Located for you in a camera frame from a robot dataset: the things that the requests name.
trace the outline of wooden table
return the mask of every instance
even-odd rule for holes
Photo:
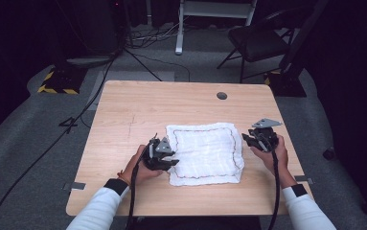
[[[228,98],[220,100],[218,92]],[[239,133],[269,118],[283,121],[271,90],[266,85],[109,80],[85,150],[76,182],[84,190],[73,190],[67,214],[75,216],[110,177],[116,177],[139,145],[155,133],[166,136],[167,125],[233,123]],[[288,167],[293,175],[304,175],[287,133],[286,125],[274,127],[285,137]],[[246,143],[242,142],[245,166],[241,183],[174,187],[169,174],[137,186],[135,216],[271,215],[275,201],[273,175]],[[309,185],[305,187],[311,194]],[[117,215],[127,216],[130,193]],[[281,199],[279,214],[286,214]]]

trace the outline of table leg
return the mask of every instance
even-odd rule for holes
[[[249,8],[249,14],[246,18],[245,26],[251,25],[252,17],[254,16],[255,8],[257,7],[258,0],[253,0],[251,3],[251,7]]]
[[[181,55],[183,53],[183,15],[184,15],[184,0],[180,0],[179,31],[177,34],[176,50],[175,50],[175,53],[177,55]]]

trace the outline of black wristband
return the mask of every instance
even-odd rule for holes
[[[122,179],[109,179],[104,186],[108,189],[114,190],[115,193],[120,196],[126,190],[128,184],[126,184]]]
[[[306,195],[308,193],[306,191],[305,187],[303,186],[303,184],[293,185],[293,186],[291,186],[291,189],[293,190],[296,197]]]

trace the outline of person's left hand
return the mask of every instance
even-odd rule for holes
[[[126,169],[123,172],[123,177],[125,179],[128,179],[129,182],[131,182],[133,168],[135,167],[136,162],[138,161],[139,156],[141,155],[141,153],[144,149],[145,149],[144,145],[139,146],[139,148],[136,151],[135,155],[133,155],[131,157],[128,164],[126,165]],[[158,171],[149,170],[145,166],[145,164],[141,161],[141,162],[139,162],[139,170],[138,170],[138,173],[136,175],[135,184],[140,184],[140,183],[144,182],[145,180],[148,180],[148,179],[154,178],[156,176],[159,176],[162,173],[163,173],[163,171],[161,171],[161,170],[158,170]]]

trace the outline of gray floor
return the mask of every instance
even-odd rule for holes
[[[157,72],[173,72],[175,81],[237,83],[240,61],[227,62],[220,70],[216,66],[232,46],[227,32],[191,30],[185,33],[183,55],[174,54],[175,36],[145,49],[129,51],[162,61],[141,59]],[[269,69],[278,59],[248,64],[248,73]],[[50,66],[29,81],[32,96],[20,105],[0,126],[0,200],[10,185],[30,167],[64,130],[58,126],[69,117],[76,117],[86,105],[103,66],[90,69],[79,95],[36,93]],[[134,58],[122,53],[111,71],[146,71]],[[276,98],[287,130],[308,177],[315,200],[338,229],[367,229],[367,215],[360,209],[357,186],[336,160],[327,161],[322,152],[332,145],[331,130],[321,103],[317,100],[314,82],[304,71],[300,80],[308,94],[306,98]],[[245,83],[263,83],[261,77]],[[87,110],[82,119],[90,126],[94,110]],[[61,190],[74,180],[89,128],[81,121],[65,134],[21,179],[0,209],[0,229],[65,229],[72,217],[66,215],[68,192]],[[270,217],[261,217],[266,229]],[[116,218],[113,229],[121,229],[123,219]],[[292,229],[288,216],[280,216],[275,229]]]

